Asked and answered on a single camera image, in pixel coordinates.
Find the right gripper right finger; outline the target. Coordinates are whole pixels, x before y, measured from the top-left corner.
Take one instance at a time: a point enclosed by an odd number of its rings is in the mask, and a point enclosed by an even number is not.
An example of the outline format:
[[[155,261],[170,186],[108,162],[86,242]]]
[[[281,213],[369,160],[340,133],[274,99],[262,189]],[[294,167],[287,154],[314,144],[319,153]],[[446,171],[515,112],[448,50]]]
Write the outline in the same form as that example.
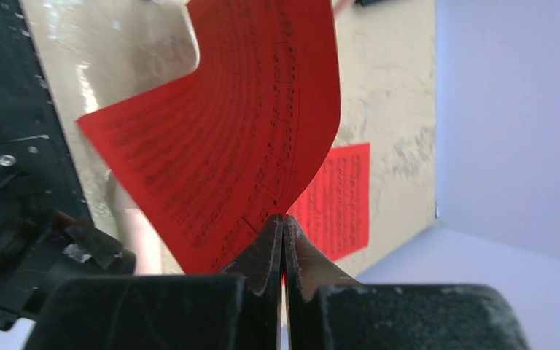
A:
[[[527,349],[514,310],[484,284],[363,284],[284,218],[291,349]]]

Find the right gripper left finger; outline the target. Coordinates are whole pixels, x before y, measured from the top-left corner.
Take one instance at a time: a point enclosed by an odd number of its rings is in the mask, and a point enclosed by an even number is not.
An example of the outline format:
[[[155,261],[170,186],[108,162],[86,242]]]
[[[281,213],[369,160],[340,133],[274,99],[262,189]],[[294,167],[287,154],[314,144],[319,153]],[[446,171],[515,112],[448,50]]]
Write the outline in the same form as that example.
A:
[[[84,276],[48,298],[27,349],[277,349],[284,218],[209,275]]]

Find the red sheet music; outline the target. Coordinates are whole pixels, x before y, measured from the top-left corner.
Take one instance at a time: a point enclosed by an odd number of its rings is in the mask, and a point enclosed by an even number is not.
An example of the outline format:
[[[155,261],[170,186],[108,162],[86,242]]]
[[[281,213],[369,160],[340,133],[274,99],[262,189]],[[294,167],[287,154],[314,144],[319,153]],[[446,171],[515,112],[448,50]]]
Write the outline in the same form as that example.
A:
[[[214,273],[284,214],[338,132],[329,1],[191,1],[195,71],[79,126],[185,273]]]
[[[318,250],[339,260],[369,244],[369,199],[370,144],[334,147],[288,214]]]

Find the pink microphone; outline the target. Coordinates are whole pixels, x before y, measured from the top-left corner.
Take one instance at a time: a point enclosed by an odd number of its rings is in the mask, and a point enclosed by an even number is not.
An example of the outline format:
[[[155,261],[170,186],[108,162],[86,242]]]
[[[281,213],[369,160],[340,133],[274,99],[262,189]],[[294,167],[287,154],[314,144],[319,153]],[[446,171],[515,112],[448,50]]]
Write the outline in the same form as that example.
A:
[[[125,247],[136,256],[135,274],[159,275],[163,272],[160,237],[123,186],[111,179],[108,199]]]

